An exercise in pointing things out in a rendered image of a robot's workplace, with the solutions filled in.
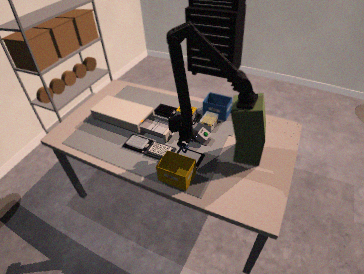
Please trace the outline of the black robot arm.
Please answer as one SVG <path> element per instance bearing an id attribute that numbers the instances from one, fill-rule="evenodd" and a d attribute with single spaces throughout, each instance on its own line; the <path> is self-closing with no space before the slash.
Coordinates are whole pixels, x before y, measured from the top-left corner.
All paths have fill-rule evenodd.
<path id="1" fill-rule="evenodd" d="M 181 28 L 180 28 L 181 27 Z M 168 37 L 167 37 L 168 36 Z M 191 130 L 192 108 L 181 48 L 181 42 L 186 38 L 210 59 L 232 82 L 233 90 L 239 92 L 238 109 L 253 109 L 258 99 L 252 84 L 242 70 L 232 65 L 193 25 L 187 21 L 167 32 L 167 44 L 170 45 L 169 54 L 180 105 L 180 115 L 168 117 L 169 130 L 174 133 L 179 131 L 179 137 L 185 138 L 184 130 Z M 180 45 L 179 45 L 180 44 Z M 171 50 L 171 52 L 170 52 Z M 173 54 L 172 54 L 173 53 Z M 174 54 L 175 53 L 175 54 Z M 240 73 L 239 73 L 240 72 Z M 238 74 L 240 74 L 240 77 Z M 236 90 L 235 90 L 236 89 Z M 239 105 L 239 106 L 238 106 Z M 240 106 L 241 105 L 241 106 Z M 184 130 L 183 130 L 183 129 Z"/>

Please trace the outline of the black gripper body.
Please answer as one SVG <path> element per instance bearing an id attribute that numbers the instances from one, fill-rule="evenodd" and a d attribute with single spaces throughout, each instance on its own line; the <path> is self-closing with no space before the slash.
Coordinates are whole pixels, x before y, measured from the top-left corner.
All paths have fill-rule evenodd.
<path id="1" fill-rule="evenodd" d="M 183 129 L 183 128 L 182 128 Z M 184 130 L 184 129 L 183 129 Z M 195 136 L 197 135 L 198 131 L 194 130 L 193 127 L 191 130 L 184 130 L 185 131 L 185 138 L 183 137 L 179 137 L 177 145 L 183 146 L 185 147 L 185 143 L 182 143 L 183 141 L 185 141 L 186 143 L 189 144 L 189 142 L 191 141 L 191 139 L 194 139 Z"/>

